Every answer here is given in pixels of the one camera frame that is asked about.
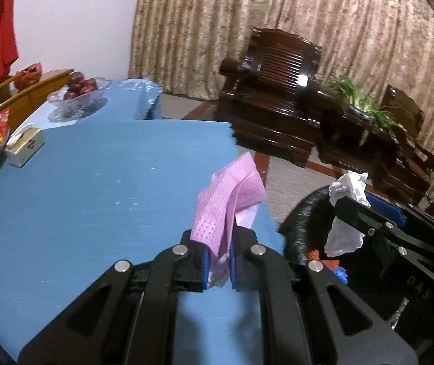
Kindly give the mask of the dark wooden side table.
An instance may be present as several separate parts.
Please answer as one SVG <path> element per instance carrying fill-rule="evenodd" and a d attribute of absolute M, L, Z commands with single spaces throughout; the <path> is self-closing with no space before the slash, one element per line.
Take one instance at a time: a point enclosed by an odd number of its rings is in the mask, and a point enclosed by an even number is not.
<path fill-rule="evenodd" d="M 353 172 L 366 172 L 378 186 L 396 162 L 406 130 L 397 123 L 382 129 L 373 115 L 354 107 L 344 95 L 330 88 L 319 95 L 322 109 L 317 149 L 320 160 Z"/>

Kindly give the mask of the green potted plant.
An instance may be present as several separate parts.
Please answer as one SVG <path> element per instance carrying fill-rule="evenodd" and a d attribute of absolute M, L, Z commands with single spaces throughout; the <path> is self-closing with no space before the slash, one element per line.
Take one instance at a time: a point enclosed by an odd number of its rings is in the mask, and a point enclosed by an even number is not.
<path fill-rule="evenodd" d="M 373 96 L 365 94 L 362 88 L 356 85 L 350 77 L 332 75 L 328 78 L 327 85 L 345 96 L 350 106 L 363 115 L 373 118 L 374 126 L 377 129 L 382 130 L 390 135 L 393 140 L 396 140 L 394 127 L 402 128 L 402 126 L 397 123 L 391 112 L 382 107 Z"/>

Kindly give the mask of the blue tablecloth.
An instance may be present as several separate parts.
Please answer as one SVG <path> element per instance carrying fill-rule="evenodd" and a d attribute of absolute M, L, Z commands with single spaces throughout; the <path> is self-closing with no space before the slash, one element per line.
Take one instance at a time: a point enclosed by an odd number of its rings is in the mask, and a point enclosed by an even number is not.
<path fill-rule="evenodd" d="M 0 160 L 0 362 L 120 259 L 177 243 L 198 194 L 239 151 L 228 123 L 149 119 L 158 88 L 114 81 L 98 111 L 44 124 L 22 167 Z"/>

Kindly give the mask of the beige tissue box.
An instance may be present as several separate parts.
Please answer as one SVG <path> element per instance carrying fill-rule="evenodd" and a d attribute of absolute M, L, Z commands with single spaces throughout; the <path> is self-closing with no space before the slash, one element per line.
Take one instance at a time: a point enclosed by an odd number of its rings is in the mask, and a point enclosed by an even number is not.
<path fill-rule="evenodd" d="M 32 156 L 44 145 L 43 130 L 27 124 L 18 128 L 9 137 L 5 153 L 7 161 L 15 167 L 23 167 Z"/>

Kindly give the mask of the red bag on sideboard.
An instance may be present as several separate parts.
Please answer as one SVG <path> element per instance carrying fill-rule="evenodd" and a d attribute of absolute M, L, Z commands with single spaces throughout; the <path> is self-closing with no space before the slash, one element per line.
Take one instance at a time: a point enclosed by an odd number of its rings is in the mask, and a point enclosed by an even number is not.
<path fill-rule="evenodd" d="M 18 71 L 14 77 L 14 87 L 22 91 L 38 83 L 42 77 L 43 69 L 40 62 L 31 64 L 27 68 Z"/>

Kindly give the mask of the orange woven cloth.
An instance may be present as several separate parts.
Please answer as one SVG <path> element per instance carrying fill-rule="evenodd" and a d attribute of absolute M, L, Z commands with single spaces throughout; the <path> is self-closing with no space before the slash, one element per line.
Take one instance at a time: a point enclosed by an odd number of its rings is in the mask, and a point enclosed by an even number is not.
<path fill-rule="evenodd" d="M 330 270 L 337 269 L 340 266 L 340 261 L 337 259 L 322 259 L 319 250 L 310 250 L 307 252 L 308 260 L 318 260 Z"/>

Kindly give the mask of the dark red apples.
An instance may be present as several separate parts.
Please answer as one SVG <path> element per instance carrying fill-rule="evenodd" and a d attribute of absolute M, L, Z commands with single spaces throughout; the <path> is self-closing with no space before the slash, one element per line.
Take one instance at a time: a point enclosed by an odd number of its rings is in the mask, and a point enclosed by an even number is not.
<path fill-rule="evenodd" d="M 68 77 L 68 89 L 64 94 L 64 100 L 72 100 L 97 89 L 98 86 L 94 78 L 86 79 L 82 72 L 72 72 Z"/>

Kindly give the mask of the glass fruit bowl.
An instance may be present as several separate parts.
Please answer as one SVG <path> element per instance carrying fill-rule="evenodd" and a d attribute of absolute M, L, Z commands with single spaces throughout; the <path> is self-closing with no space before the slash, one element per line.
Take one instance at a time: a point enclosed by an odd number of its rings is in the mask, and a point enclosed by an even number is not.
<path fill-rule="evenodd" d="M 97 77 L 95 82 L 97 89 L 72 99 L 64 98 L 68 92 L 68 85 L 50 93 L 47 101 L 55 107 L 55 115 L 64 120 L 75 120 L 84 118 L 101 109 L 107 103 L 104 93 L 111 84 L 111 80 Z"/>

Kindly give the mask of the white tissue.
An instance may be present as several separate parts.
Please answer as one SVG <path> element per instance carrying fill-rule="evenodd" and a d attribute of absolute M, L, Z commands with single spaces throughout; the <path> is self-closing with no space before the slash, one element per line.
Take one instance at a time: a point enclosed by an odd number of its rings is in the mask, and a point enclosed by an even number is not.
<path fill-rule="evenodd" d="M 324 252 L 335 258 L 362 248 L 365 234 L 354 227 L 356 206 L 370 208 L 366 196 L 368 173 L 347 171 L 328 186 L 329 202 L 335 216 L 327 234 Z"/>

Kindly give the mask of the black trash bin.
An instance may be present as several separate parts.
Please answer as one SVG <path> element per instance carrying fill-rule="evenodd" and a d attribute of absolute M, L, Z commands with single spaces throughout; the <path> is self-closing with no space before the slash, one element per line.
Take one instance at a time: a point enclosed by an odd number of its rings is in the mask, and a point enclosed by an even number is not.
<path fill-rule="evenodd" d="M 393 252 L 379 233 L 364 238 L 362 248 L 353 253 L 329 258 L 324 252 L 327 234 L 335 213 L 329 202 L 328 188 L 323 186 L 305 196 L 279 228 L 285 238 L 285 258 L 305 264 L 307 252 L 319 250 L 322 259 L 337 259 L 347 271 L 348 286 L 392 329 L 399 330 L 408 299 L 393 288 L 386 269 Z"/>

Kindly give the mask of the wooden sideboard cabinet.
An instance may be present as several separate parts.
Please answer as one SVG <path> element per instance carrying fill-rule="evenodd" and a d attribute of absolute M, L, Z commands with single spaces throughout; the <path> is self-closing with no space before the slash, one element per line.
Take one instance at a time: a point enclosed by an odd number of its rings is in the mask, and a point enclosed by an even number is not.
<path fill-rule="evenodd" d="M 38 83 L 21 91 L 11 91 L 14 78 L 0 84 L 0 112 L 9 110 L 8 126 L 11 132 L 35 112 L 52 92 L 68 84 L 73 69 L 59 69 L 43 73 Z"/>

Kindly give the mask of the beige patterned curtain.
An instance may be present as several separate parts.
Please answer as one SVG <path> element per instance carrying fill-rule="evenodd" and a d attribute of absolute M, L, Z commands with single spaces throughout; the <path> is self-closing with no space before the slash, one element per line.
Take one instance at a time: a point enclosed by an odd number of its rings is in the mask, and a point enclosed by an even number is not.
<path fill-rule="evenodd" d="M 320 46 L 321 78 L 347 75 L 373 96 L 387 85 L 406 92 L 426 115 L 419 140 L 434 154 L 434 0 L 138 0 L 129 74 L 214 100 L 219 65 L 243 56 L 255 27 Z"/>

